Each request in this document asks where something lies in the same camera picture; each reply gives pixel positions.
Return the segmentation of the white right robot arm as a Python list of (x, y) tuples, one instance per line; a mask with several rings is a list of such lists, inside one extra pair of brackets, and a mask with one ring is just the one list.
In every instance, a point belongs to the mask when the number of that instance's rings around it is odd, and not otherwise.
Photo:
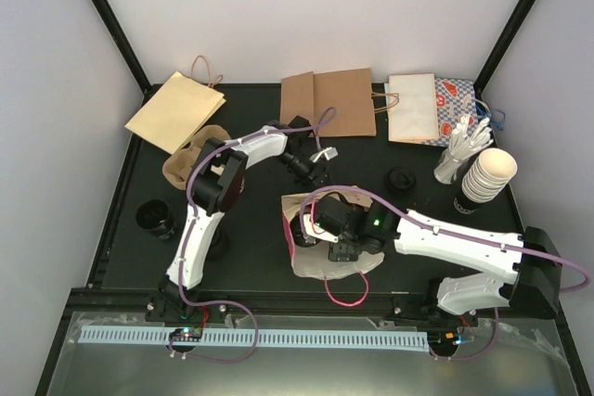
[(512, 308), (544, 320), (558, 314), (562, 267), (542, 229), (489, 233), (416, 211), (398, 215), (378, 201), (364, 207), (331, 196), (306, 206), (297, 220), (304, 243), (328, 242), (332, 262), (355, 262), (363, 254), (394, 249), (471, 268), (473, 275), (437, 278), (431, 284), (421, 310), (434, 325), (486, 308)]

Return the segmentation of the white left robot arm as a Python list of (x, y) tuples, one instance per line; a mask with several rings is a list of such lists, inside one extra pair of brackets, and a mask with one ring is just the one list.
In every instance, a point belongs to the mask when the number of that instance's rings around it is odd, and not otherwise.
[(254, 165), (277, 159), (303, 185), (329, 184), (328, 162), (338, 156), (335, 147), (309, 155), (301, 147), (319, 127), (297, 116), (291, 124), (272, 121), (260, 130), (223, 141), (207, 139), (187, 179), (187, 218), (168, 280), (182, 288), (173, 291), (166, 309), (179, 321), (192, 319), (200, 300), (190, 289), (200, 284), (204, 263), (218, 225), (238, 201), (245, 173)]

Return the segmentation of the cake print paper bag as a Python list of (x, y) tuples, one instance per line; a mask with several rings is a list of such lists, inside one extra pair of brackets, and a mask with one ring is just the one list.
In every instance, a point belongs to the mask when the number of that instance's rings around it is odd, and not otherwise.
[[(321, 229), (311, 218), (310, 212), (323, 194), (316, 192), (312, 198), (306, 193), (285, 195), (280, 199), (285, 239), (288, 244), (291, 269), (301, 278), (315, 279), (324, 285), (328, 298), (337, 305), (354, 308), (368, 298), (369, 282), (367, 274), (384, 260), (383, 253), (363, 252), (353, 262), (333, 262), (329, 253), (338, 243), (338, 238)], [(358, 276), (365, 289), (358, 300), (336, 299), (330, 292), (331, 281)]]

